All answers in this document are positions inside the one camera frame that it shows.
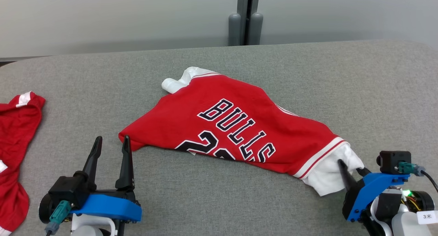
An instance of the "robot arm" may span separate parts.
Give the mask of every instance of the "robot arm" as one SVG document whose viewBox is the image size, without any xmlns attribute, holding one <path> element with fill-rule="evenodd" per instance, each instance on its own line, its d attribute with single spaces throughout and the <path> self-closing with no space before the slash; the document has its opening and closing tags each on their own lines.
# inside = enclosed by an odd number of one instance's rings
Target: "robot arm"
<svg viewBox="0 0 438 236">
<path fill-rule="evenodd" d="M 96 138 L 82 171 L 61 176 L 39 205 L 39 218 L 47 235 L 54 235 L 61 222 L 72 221 L 72 235 L 123 236 L 125 223 L 141 221 L 141 207 L 134 194 L 132 151 L 129 136 L 122 146 L 122 167 L 116 189 L 97 190 L 94 183 L 102 137 Z M 96 225 L 109 225 L 111 232 Z"/>
<path fill-rule="evenodd" d="M 432 211 L 435 204 L 423 191 L 403 191 L 396 186 L 408 181 L 410 173 L 422 176 L 424 168 L 411 164 L 407 151 L 382 151 L 377 164 L 382 173 L 358 169 L 356 181 L 342 160 L 339 170 L 346 187 L 342 213 L 350 222 L 362 223 L 371 236 L 431 235 L 426 225 L 418 224 L 418 211 Z"/>
</svg>

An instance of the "label sticker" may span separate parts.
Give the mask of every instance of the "label sticker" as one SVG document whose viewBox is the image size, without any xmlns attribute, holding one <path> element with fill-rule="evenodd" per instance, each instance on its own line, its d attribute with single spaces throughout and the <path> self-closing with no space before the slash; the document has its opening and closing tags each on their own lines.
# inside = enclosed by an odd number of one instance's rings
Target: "label sticker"
<svg viewBox="0 0 438 236">
<path fill-rule="evenodd" d="M 438 211 L 418 211 L 416 213 L 418 224 L 438 223 L 437 212 Z"/>
</svg>

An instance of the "jersey number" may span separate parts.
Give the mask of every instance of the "jersey number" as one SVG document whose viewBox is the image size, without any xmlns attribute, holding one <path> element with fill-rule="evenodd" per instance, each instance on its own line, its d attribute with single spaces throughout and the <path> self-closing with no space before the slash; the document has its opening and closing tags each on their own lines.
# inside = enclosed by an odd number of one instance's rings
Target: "jersey number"
<svg viewBox="0 0 438 236">
<path fill-rule="evenodd" d="M 211 150 L 217 147 L 218 145 L 218 139 L 211 131 L 203 131 L 198 135 L 199 139 L 202 141 L 207 142 L 207 144 L 202 144 L 200 142 L 194 142 L 190 140 L 185 140 L 180 145 L 178 145 L 175 150 L 180 151 L 194 151 L 194 152 L 200 152 L 208 154 Z M 234 156 L 224 148 L 219 148 L 216 150 L 213 155 L 218 158 L 224 158 L 227 160 L 236 160 Z"/>
</svg>

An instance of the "white jersey trim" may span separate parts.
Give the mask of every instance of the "white jersey trim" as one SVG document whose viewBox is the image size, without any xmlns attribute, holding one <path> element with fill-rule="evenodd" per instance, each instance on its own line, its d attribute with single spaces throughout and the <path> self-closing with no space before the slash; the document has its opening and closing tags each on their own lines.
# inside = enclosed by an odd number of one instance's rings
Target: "white jersey trim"
<svg viewBox="0 0 438 236">
<path fill-rule="evenodd" d="M 215 75 L 220 75 L 220 74 L 217 72 L 211 72 L 211 73 L 207 73 L 207 74 L 203 74 L 203 75 L 196 75 L 193 78 L 210 77 L 210 76 L 215 76 Z"/>
<path fill-rule="evenodd" d="M 31 99 L 30 98 L 30 92 L 31 91 L 26 92 L 26 93 L 20 95 L 20 97 L 18 98 L 18 104 L 15 105 L 16 108 L 20 108 L 20 107 L 26 106 L 27 103 L 30 102 L 30 99 Z"/>
<path fill-rule="evenodd" d="M 294 174 L 294 177 L 303 179 L 306 178 L 313 168 L 317 166 L 322 160 L 324 160 L 327 156 L 329 156 L 333 151 L 335 151 L 338 147 L 341 146 L 341 143 L 347 143 L 341 137 L 336 137 L 329 144 L 327 144 L 324 148 L 318 151 L 315 155 L 313 155 L 310 159 L 306 161 L 306 163 L 300 168 L 300 170 Z"/>
<path fill-rule="evenodd" d="M 0 236 L 8 236 L 11 233 L 12 233 L 11 231 L 8 231 L 0 226 Z"/>
<path fill-rule="evenodd" d="M 293 115 L 293 116 L 297 116 L 296 114 L 292 113 L 291 111 L 287 111 L 286 109 L 284 109 L 284 108 L 278 106 L 277 104 L 275 104 L 275 106 L 277 106 L 278 109 L 280 109 L 280 110 L 281 110 L 283 113 L 285 113 L 285 114 L 290 114 L 290 115 Z"/>
<path fill-rule="evenodd" d="M 6 170 L 8 168 L 8 166 L 6 166 L 5 163 L 3 163 L 2 160 L 0 160 L 0 173 L 3 172 L 4 170 Z"/>
</svg>

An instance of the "gray fabric surface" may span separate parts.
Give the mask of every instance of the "gray fabric surface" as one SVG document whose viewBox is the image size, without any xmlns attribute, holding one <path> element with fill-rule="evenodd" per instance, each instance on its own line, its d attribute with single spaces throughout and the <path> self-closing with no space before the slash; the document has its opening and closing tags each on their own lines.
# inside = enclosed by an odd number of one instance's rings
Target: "gray fabric surface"
<svg viewBox="0 0 438 236">
<path fill-rule="evenodd" d="M 426 45 L 351 41 L 37 58 L 0 69 L 0 102 L 30 90 L 47 100 L 22 164 L 29 214 L 13 236 L 43 235 L 40 199 L 59 176 L 82 169 L 98 135 L 96 182 L 113 188 L 117 134 L 166 94 L 165 78 L 179 78 L 188 66 L 260 86 L 285 109 L 324 122 L 374 172 L 380 150 L 409 150 L 438 180 L 438 54 Z M 155 147 L 134 152 L 133 161 L 143 219 L 128 224 L 126 236 L 367 235 L 344 220 L 344 192 L 319 197 L 288 175 Z M 438 201 L 426 178 L 404 187 Z M 57 235 L 69 229 L 65 223 Z"/>
</svg>

